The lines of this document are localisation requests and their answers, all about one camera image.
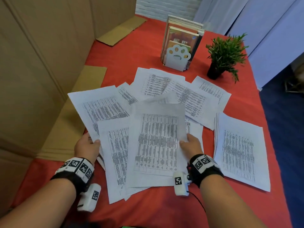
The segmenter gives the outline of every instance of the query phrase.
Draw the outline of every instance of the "blue carpet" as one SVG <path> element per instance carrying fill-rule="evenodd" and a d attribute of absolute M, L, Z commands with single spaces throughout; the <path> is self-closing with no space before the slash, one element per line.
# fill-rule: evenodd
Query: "blue carpet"
<path fill-rule="evenodd" d="M 260 92 L 294 228 L 304 227 L 304 97 L 284 92 L 288 66 Z"/>

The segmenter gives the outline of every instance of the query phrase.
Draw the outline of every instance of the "forearm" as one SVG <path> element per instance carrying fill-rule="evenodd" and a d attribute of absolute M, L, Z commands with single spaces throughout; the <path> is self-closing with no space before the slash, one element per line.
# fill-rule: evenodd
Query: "forearm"
<path fill-rule="evenodd" d="M 266 227 L 221 176 L 207 176 L 200 191 L 211 228 Z"/>
<path fill-rule="evenodd" d="M 3 217 L 0 220 L 0 227 L 60 227 L 75 198 L 76 190 L 70 180 L 51 180 Z"/>

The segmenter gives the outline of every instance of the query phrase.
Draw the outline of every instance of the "table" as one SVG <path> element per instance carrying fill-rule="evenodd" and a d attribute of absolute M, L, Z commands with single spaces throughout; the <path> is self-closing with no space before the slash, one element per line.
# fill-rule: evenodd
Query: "table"
<path fill-rule="evenodd" d="M 94 42 L 86 65 L 107 67 L 102 87 L 120 85 L 123 82 L 131 84 L 137 67 L 157 68 L 164 71 L 181 74 L 186 81 L 192 82 L 198 75 L 207 80 L 206 76 L 211 60 L 205 47 L 211 44 L 215 37 L 224 37 L 212 32 L 206 32 L 195 54 L 188 71 L 180 72 L 167 68 L 160 61 L 160 52 L 165 32 L 165 22 L 148 19 L 146 23 L 129 34 L 114 47 L 100 42 Z M 232 94 L 224 110 L 228 116 L 250 122 L 264 129 L 268 156 L 271 192 L 264 192 L 249 185 L 225 178 L 233 189 L 241 196 L 255 214 L 268 227 L 292 227 L 280 169 L 276 161 L 270 134 L 267 127 L 263 107 L 259 97 L 253 73 L 248 61 L 244 66 L 237 65 L 240 82 L 234 84 L 230 73 L 225 72 L 218 80 L 209 80 Z M 214 132 L 203 130 L 203 145 L 206 154 L 212 156 L 214 150 Z M 19 205 L 48 182 L 62 162 L 35 159 L 15 197 L 13 206 Z M 87 216 L 90 221 L 99 221 L 104 227 L 143 226 L 143 227 L 207 227 L 205 212 L 193 195 L 178 197 L 173 187 L 154 187 L 132 195 L 126 202 L 108 204 L 108 193 L 104 170 L 96 164 L 93 182 L 101 185 L 95 211 L 89 215 L 80 216 L 75 213 L 75 205 L 70 210 L 69 217 Z M 199 189 L 191 184 L 189 190 L 201 199 Z"/>

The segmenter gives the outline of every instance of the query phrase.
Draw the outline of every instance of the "wristband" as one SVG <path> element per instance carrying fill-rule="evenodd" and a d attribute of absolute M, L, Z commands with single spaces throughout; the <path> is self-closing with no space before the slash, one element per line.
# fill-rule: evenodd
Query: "wristband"
<path fill-rule="evenodd" d="M 219 165 L 212 157 L 206 154 L 196 154 L 190 159 L 190 164 L 187 166 L 190 180 L 200 187 L 204 178 L 212 174 L 218 174 L 224 177 Z"/>
<path fill-rule="evenodd" d="M 70 180 L 76 189 L 76 195 L 85 192 L 91 179 L 93 178 L 94 167 L 91 162 L 82 157 L 73 157 L 55 172 L 51 178 L 66 178 Z"/>

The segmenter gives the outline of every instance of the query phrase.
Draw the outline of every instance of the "hand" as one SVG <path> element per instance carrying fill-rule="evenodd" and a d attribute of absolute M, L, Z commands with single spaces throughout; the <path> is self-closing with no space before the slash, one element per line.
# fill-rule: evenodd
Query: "hand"
<path fill-rule="evenodd" d="M 180 141 L 179 145 L 183 150 L 183 153 L 188 161 L 196 155 L 196 154 L 203 154 L 201 143 L 198 138 L 194 137 L 191 134 L 187 134 L 187 138 L 189 142 Z"/>
<path fill-rule="evenodd" d="M 99 154 L 100 140 L 97 139 L 94 143 L 89 135 L 85 133 L 78 140 L 74 147 L 75 157 L 83 157 L 88 159 L 94 166 L 94 162 Z"/>

